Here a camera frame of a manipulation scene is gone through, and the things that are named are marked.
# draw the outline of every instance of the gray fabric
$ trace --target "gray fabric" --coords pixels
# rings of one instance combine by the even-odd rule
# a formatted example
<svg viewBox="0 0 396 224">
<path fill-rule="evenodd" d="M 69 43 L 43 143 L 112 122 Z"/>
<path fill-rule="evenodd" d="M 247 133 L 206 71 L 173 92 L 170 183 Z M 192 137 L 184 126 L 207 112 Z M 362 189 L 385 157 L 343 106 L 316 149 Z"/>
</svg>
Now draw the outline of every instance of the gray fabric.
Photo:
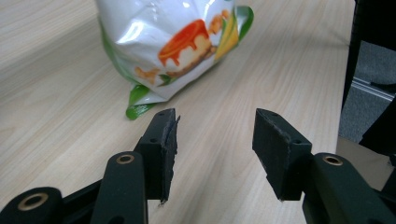
<svg viewBox="0 0 396 224">
<path fill-rule="evenodd" d="M 396 83 L 396 51 L 361 42 L 355 77 L 369 82 Z M 339 135 L 359 143 L 388 105 L 389 101 L 352 87 L 341 113 Z"/>
</svg>

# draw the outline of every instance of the wooden table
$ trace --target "wooden table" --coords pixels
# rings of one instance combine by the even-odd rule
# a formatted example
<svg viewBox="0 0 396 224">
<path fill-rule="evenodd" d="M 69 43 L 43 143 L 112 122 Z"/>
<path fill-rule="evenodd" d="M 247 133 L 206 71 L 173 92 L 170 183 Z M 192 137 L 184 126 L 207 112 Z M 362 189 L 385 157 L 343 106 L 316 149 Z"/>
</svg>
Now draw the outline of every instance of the wooden table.
<svg viewBox="0 0 396 224">
<path fill-rule="evenodd" d="M 181 120 L 170 200 L 150 223 L 304 223 L 282 203 L 251 149 L 256 108 L 275 111 L 335 152 L 354 1 L 238 1 L 250 32 L 222 63 L 135 121 L 130 84 L 107 58 L 91 1 L 0 4 L 0 208 L 51 186 L 66 196 L 133 150 L 153 115 Z"/>
</svg>

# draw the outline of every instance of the food package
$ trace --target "food package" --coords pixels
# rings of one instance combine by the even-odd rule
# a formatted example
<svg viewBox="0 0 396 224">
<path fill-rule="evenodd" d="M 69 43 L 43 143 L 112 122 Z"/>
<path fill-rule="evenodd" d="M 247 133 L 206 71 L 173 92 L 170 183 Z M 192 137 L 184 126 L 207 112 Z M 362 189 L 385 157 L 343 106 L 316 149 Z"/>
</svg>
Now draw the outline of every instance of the food package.
<svg viewBox="0 0 396 224">
<path fill-rule="evenodd" d="M 168 101 L 235 48 L 253 22 L 234 0 L 96 0 L 103 44 L 132 83 L 126 115 Z"/>
</svg>

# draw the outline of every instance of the table surface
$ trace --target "table surface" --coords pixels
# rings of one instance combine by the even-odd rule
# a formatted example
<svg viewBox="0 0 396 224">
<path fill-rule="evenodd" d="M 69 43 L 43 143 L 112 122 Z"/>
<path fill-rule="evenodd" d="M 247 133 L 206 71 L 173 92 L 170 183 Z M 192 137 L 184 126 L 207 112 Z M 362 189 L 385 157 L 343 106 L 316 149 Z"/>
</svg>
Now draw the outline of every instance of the table surface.
<svg viewBox="0 0 396 224">
<path fill-rule="evenodd" d="M 255 21 L 242 43 L 169 102 L 125 118 L 130 83 L 102 47 L 95 3 L 0 4 L 0 209 L 36 187 L 63 196 L 133 150 L 153 115 L 175 108 L 170 200 L 150 223 L 305 223 L 280 202 L 251 148 L 256 108 L 275 111 L 335 152 L 354 1 L 238 1 Z"/>
</svg>

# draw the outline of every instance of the black chair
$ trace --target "black chair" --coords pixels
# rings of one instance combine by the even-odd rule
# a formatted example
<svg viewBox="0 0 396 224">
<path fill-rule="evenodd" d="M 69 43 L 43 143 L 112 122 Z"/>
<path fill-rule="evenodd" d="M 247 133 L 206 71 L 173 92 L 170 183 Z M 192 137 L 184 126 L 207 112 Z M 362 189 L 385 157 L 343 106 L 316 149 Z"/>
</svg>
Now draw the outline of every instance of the black chair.
<svg viewBox="0 0 396 224">
<path fill-rule="evenodd" d="M 396 0 L 355 0 L 354 20 L 346 67 L 346 82 L 343 104 L 347 100 L 349 89 L 355 75 L 361 41 L 396 50 Z M 379 85 L 391 90 L 395 85 Z M 396 100 L 393 100 L 383 114 L 363 135 L 360 145 L 387 155 L 396 165 Z M 396 197 L 396 173 L 389 178 L 383 191 Z"/>
</svg>

